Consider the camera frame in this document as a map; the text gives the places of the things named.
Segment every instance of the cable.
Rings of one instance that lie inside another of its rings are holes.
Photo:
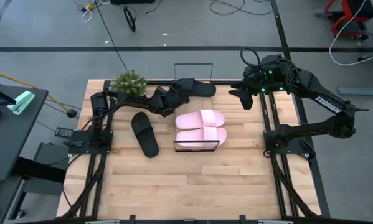
[[[81,110],[81,108],[79,108],[79,107],[76,107],[76,106],[73,106],[73,105],[70,105],[70,104],[65,104],[65,103],[61,103],[61,104],[65,105],[65,106],[69,106],[69,107],[75,108],[75,109],[78,109],[78,110]]]
[[[74,2],[74,4],[76,4],[77,7],[79,7],[79,8],[84,8],[84,7],[85,7],[85,6],[82,6],[82,5],[78,4],[77,2],[75,2],[75,0],[73,0],[73,2]]]
[[[39,123],[39,124],[41,124],[42,126],[44,126],[45,128],[47,128],[47,129],[49,129],[49,130],[51,130],[51,131],[53,131],[53,132],[56,132],[55,130],[53,130],[52,128],[50,128],[50,127],[48,127],[48,126],[46,126],[46,125],[44,125],[44,124],[42,124],[41,122],[39,122],[39,121],[35,121],[36,123]]]
[[[97,5],[97,9],[98,9],[98,12],[99,12],[100,18],[102,19],[102,23],[103,23],[103,25],[105,26],[105,28],[106,28],[106,30],[107,30],[107,33],[109,34],[109,37],[110,37],[111,43],[112,43],[113,46],[114,46],[114,49],[116,50],[116,53],[117,53],[117,55],[118,55],[118,58],[120,59],[121,63],[123,64],[125,70],[127,70],[127,67],[126,67],[126,65],[125,65],[125,63],[124,63],[124,61],[123,61],[123,59],[121,58],[120,54],[118,53],[118,50],[117,50],[116,45],[115,45],[115,43],[114,43],[114,41],[113,41],[113,38],[111,37],[110,31],[109,31],[109,29],[108,29],[107,26],[106,26],[105,20],[103,19],[103,16],[102,16],[102,14],[101,14],[101,12],[100,12],[100,9],[99,9],[99,6],[98,6],[98,4],[97,4],[97,0],[94,0],[94,1],[95,1],[95,4]]]
[[[91,17],[89,17],[89,19],[85,19],[85,16],[88,14],[88,12],[91,14]],[[87,9],[87,10],[84,12],[84,15],[82,16],[82,21],[83,21],[83,22],[89,22],[89,21],[91,21],[92,17],[93,17],[92,11],[89,10],[89,9]]]
[[[251,52],[253,52],[255,54],[255,56],[257,58],[257,61],[258,61],[258,65],[254,65],[254,64],[248,63],[246,61],[246,59],[244,58],[244,54],[243,54],[244,50],[246,50],[246,49],[249,50],[249,51],[251,51]],[[251,66],[251,67],[257,67],[260,70],[261,70],[261,66],[269,65],[271,63],[275,63],[275,62],[267,62],[267,63],[261,64],[260,63],[261,62],[260,61],[260,56],[258,55],[258,53],[255,50],[251,49],[250,47],[245,47],[244,49],[242,49],[240,51],[240,58],[242,59],[243,63],[245,63],[246,65]],[[285,58],[279,58],[278,61],[284,61],[284,62],[289,63],[294,68],[294,70],[296,72],[296,76],[297,76],[298,81],[300,81],[300,83],[302,83],[301,78],[300,78],[300,72],[299,72],[297,66],[292,61],[287,60]],[[290,77],[290,71],[285,76],[285,85],[290,89],[289,77]]]
[[[24,81],[21,81],[21,80],[18,80],[16,78],[13,78],[13,77],[10,77],[8,75],[4,75],[2,73],[0,73],[0,77],[3,77],[3,78],[7,78],[9,80],[12,80],[14,82],[17,82],[17,83],[20,83],[20,84],[23,84],[23,85],[26,85],[26,86],[29,86],[31,88],[34,88],[36,90],[39,90],[38,87],[36,87],[35,85],[32,85],[30,83],[27,83],[27,82],[24,82]],[[55,98],[53,98],[52,96],[48,95],[48,97],[53,101],[55,102],[56,104],[58,104],[61,108],[63,108],[65,111],[66,111],[66,115],[69,117],[69,118],[73,118],[77,115],[77,112],[75,110],[69,110],[67,109],[63,104],[61,104],[59,101],[57,101]]]
[[[138,15],[138,12],[136,12],[136,10],[132,7],[129,7],[129,6],[126,6],[128,9],[131,9],[134,13],[135,13],[135,16],[133,16],[133,19],[134,21],[136,21],[136,15]]]
[[[232,4],[229,4],[229,3],[226,3],[226,2],[222,2],[222,1],[215,1],[215,2],[213,2],[213,3],[210,4],[210,10],[211,10],[211,12],[213,12],[213,13],[215,13],[215,14],[218,14],[218,15],[231,15],[231,14],[233,14],[233,13],[236,13],[237,11],[241,11],[241,12],[244,12],[244,13],[247,13],[247,14],[250,14],[250,15],[255,15],[255,16],[264,16],[264,15],[271,14],[271,13],[273,12],[273,4],[272,4],[271,0],[261,0],[261,1],[259,1],[259,0],[254,0],[254,1],[255,1],[255,2],[264,2],[264,1],[268,1],[268,2],[271,3],[271,8],[272,8],[272,10],[271,10],[270,12],[266,12],[266,13],[254,13],[254,12],[248,12],[248,11],[245,11],[245,10],[243,10],[242,8],[243,8],[244,5],[246,4],[246,0],[243,0],[243,4],[242,4],[242,6],[240,6],[240,7],[236,7],[236,6],[232,5]],[[217,12],[217,11],[213,10],[213,8],[212,8],[212,6],[213,6],[214,4],[222,4],[222,5],[225,5],[225,6],[230,6],[230,7],[232,7],[232,8],[235,8],[236,10],[234,10],[233,12]]]
[[[66,169],[68,169],[68,167],[71,165],[71,163],[73,163],[76,159],[78,159],[79,157],[81,156],[81,154],[79,154],[78,156],[76,156],[76,157],[74,157],[74,159],[72,159],[70,162],[69,162],[69,164],[67,165],[67,168]],[[66,199],[66,202],[68,203],[68,205],[70,206],[70,208],[73,206],[71,203],[70,203],[70,201],[68,200],[68,197],[67,197],[67,195],[66,195],[66,192],[64,191],[64,184],[62,185],[62,192],[63,192],[63,195],[64,195],[64,198]]]
[[[59,111],[59,112],[61,112],[61,113],[63,113],[63,114],[66,114],[67,115],[67,113],[65,113],[65,112],[63,112],[63,111],[61,111],[61,110],[59,110],[59,109],[57,109],[57,108],[55,108],[54,106],[52,106],[52,105],[49,105],[49,104],[47,104],[47,103],[44,103],[45,105],[47,105],[47,106],[49,106],[49,107],[51,107],[52,109],[54,109],[54,110],[57,110],[57,111]]]
[[[164,0],[161,0],[160,2],[159,2],[159,4],[157,4],[157,6],[153,9],[153,10],[151,10],[151,11],[148,11],[148,12],[144,12],[145,14],[149,14],[150,12],[154,12],[159,6],[160,6],[160,4],[163,2]]]
[[[100,3],[102,3],[102,4],[110,4],[111,3],[111,1],[109,1],[109,2],[105,2],[105,0],[99,0],[100,1]]]
[[[68,159],[68,157],[66,157],[66,158],[64,158],[64,159],[61,159],[61,160],[59,160],[59,161],[57,161],[57,162],[54,162],[54,163],[51,163],[51,164],[45,164],[45,165],[47,165],[47,166],[52,166],[52,165],[56,165],[56,164],[61,164],[60,162],[63,162],[63,161],[65,161],[65,160],[67,160]]]
[[[81,131],[83,131],[83,130],[87,127],[87,125],[88,125],[88,124],[89,124],[93,119],[96,119],[96,117],[95,117],[95,118],[91,118],[89,121],[87,121],[87,123],[84,125],[84,127],[82,127]]]
[[[337,36],[334,38],[333,42],[331,43],[330,47],[329,47],[329,54],[330,54],[330,57],[331,57],[331,60],[333,60],[334,63],[340,65],[340,66],[351,66],[351,65],[357,65],[357,64],[360,64],[360,63],[363,63],[363,62],[367,62],[368,60],[372,60],[373,57],[371,58],[368,58],[368,59],[365,59],[365,60],[361,60],[360,62],[355,62],[355,63],[347,63],[347,64],[343,64],[343,63],[339,63],[337,62],[334,58],[333,58],[333,55],[331,54],[331,48],[333,47],[334,43],[336,42],[337,38],[340,36],[341,32],[344,30],[345,27],[347,27],[347,25],[353,21],[355,19],[355,17],[359,14],[359,12],[362,10],[363,6],[365,5],[367,0],[364,0],[361,7],[358,9],[358,11],[356,12],[356,14],[352,17],[352,19],[350,21],[348,21],[344,27],[341,28],[341,30],[338,32]]]

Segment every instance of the red chair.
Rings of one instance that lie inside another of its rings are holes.
[[[336,0],[331,0],[328,6],[325,8],[325,13],[328,18],[331,19],[334,24],[331,27],[331,32],[336,35],[339,33],[344,25],[350,21],[354,15],[358,12],[365,0],[342,0],[342,11],[329,11],[329,8],[333,5]],[[373,5],[371,0],[366,0],[363,8],[358,15],[347,25],[347,27],[340,33],[340,35],[353,36],[355,39],[366,40],[369,38],[366,35],[366,26],[364,22],[373,18]]]

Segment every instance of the metal leg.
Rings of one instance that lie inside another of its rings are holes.
[[[24,197],[26,196],[26,193],[27,193],[24,191],[24,187],[26,186],[26,183],[27,183],[27,180],[23,181],[19,189],[20,196],[15,198],[15,200],[13,201],[13,207],[12,209],[10,209],[8,213],[8,219],[10,220],[17,219],[19,216],[19,213],[21,212],[20,208],[22,207]]]
[[[338,93],[342,95],[373,96],[373,88],[339,88]]]

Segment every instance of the black box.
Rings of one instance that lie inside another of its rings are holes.
[[[155,0],[111,0],[112,4],[154,3]]]

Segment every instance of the wooden table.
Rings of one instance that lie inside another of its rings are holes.
[[[89,80],[78,128],[91,119],[90,97],[102,91],[103,82]],[[155,88],[156,85],[149,85],[147,95],[151,96]],[[163,118],[139,108],[120,108],[113,116],[113,148],[106,160],[98,218],[129,219],[130,215],[144,220],[236,220],[239,215],[248,219],[280,218],[271,162],[263,157],[265,125],[260,99],[254,97],[253,108],[243,110],[238,98],[228,94],[229,90],[229,85],[217,85],[215,96],[208,98],[211,108],[224,114],[223,127],[227,130],[226,142],[215,152],[175,153],[172,143],[176,133],[175,114]],[[298,125],[291,95],[279,92],[275,93],[275,99],[280,122]],[[159,154],[152,159],[144,156],[131,128],[131,119],[139,111],[148,115],[159,145]],[[269,115],[271,126],[275,127]],[[80,156],[68,168],[64,189],[72,203],[84,188],[89,157]],[[320,214],[308,162],[297,155],[288,155],[288,163],[294,188],[310,209]],[[284,188],[283,194],[291,214]],[[88,201],[87,215],[91,214],[92,201]],[[62,195],[57,215],[68,209]]]

